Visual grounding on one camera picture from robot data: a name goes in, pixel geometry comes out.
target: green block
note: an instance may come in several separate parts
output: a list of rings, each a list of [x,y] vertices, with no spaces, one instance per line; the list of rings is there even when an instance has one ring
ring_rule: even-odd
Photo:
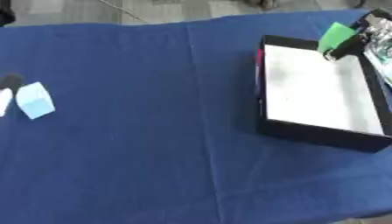
[[[324,53],[328,49],[335,49],[345,40],[351,38],[355,30],[340,23],[333,23],[331,28],[318,41],[318,51]]]

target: gray floor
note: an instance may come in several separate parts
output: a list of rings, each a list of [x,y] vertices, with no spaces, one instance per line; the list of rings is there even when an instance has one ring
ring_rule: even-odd
[[[277,0],[273,10],[263,11],[241,0],[107,0],[142,18],[136,20],[98,0],[12,0],[17,13],[14,25],[69,23],[114,23],[125,25],[162,24],[226,15],[277,11],[347,9],[358,0]],[[392,9],[390,0],[368,0],[368,8]]]

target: cube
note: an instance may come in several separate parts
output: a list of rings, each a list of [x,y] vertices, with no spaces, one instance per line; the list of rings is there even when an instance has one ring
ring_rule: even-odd
[[[16,99],[17,105],[30,119],[55,111],[51,96],[40,82],[21,87],[17,91]]]

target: table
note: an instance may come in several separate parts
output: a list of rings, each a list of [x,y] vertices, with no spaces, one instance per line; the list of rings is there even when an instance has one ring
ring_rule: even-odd
[[[255,132],[264,34],[317,39],[364,11],[0,30],[0,74],[41,81],[57,111],[0,120],[0,222],[321,223],[392,209],[377,154]]]

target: open box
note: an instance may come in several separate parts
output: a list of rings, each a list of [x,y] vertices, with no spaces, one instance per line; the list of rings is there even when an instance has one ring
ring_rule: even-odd
[[[318,42],[264,36],[258,57],[263,134],[359,151],[392,144],[392,116],[363,54],[328,61]]]

